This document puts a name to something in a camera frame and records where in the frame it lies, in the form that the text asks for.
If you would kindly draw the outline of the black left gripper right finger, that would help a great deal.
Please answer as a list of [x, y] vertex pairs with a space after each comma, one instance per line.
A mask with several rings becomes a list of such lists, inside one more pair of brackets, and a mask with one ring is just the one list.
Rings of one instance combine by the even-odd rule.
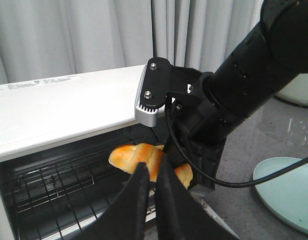
[[156, 190], [156, 223], [160, 240], [237, 240], [206, 213], [185, 189], [164, 156]]

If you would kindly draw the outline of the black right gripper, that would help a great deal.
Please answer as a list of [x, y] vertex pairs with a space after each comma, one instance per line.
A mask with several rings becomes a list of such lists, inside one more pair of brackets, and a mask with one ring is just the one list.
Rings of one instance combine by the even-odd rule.
[[[171, 133], [164, 151], [173, 165], [187, 160], [203, 173], [215, 178], [226, 143], [215, 130], [220, 126], [216, 101], [204, 90], [212, 72], [169, 66], [165, 112], [171, 121]], [[189, 187], [202, 198], [215, 190], [215, 184], [196, 170]]]

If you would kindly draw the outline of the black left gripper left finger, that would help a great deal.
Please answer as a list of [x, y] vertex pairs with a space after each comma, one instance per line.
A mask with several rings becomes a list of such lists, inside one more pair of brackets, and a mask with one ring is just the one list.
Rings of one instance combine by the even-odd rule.
[[149, 171], [141, 162], [117, 199], [95, 222], [74, 237], [76, 240], [142, 240], [149, 195]]

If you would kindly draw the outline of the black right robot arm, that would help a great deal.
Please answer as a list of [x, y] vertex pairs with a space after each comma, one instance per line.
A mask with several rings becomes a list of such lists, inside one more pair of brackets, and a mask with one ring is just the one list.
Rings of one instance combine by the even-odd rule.
[[164, 106], [173, 165], [186, 162], [193, 186], [256, 186], [308, 164], [308, 157], [265, 177], [216, 179], [227, 136], [300, 74], [308, 74], [308, 0], [266, 0], [260, 21], [215, 72], [158, 64], [155, 106]]

